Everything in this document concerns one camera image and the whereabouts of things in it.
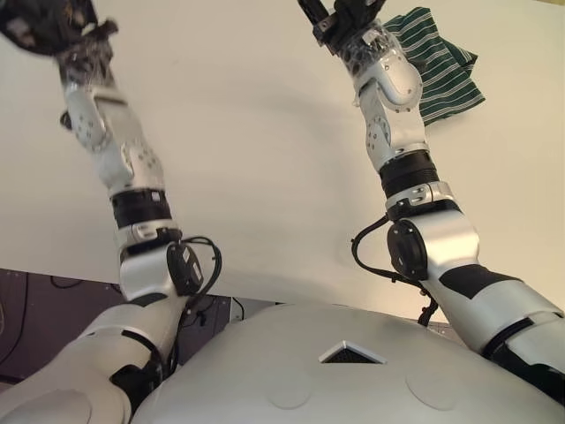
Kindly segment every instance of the striped cloth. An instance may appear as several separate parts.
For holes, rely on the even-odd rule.
[[[425,125],[485,100],[470,78],[478,56],[441,38],[429,9],[417,7],[391,19],[385,28],[398,39],[408,60],[425,63],[420,69],[424,83],[420,114]]]

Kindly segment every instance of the metal joint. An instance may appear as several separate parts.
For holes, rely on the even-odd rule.
[[[433,203],[435,201],[455,201],[455,197],[451,192],[448,183],[444,181],[435,181],[432,183],[416,185],[399,192],[389,197],[385,206],[387,210],[389,210],[402,201],[408,201],[411,206],[416,207],[426,205],[427,203]]]

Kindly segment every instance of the green striped fabric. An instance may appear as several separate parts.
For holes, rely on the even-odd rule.
[[[417,7],[391,19],[385,28],[398,39],[408,60],[426,64],[420,70],[424,124],[464,112],[485,100],[470,78],[477,55],[441,38],[429,9]]]

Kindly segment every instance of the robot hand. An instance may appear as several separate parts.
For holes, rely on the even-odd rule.
[[[97,26],[89,0],[0,0],[0,32],[21,49],[54,56]]]

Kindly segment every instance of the vent opening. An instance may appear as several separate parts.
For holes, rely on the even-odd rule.
[[[386,364],[387,360],[357,344],[343,340],[319,357],[322,364]]]

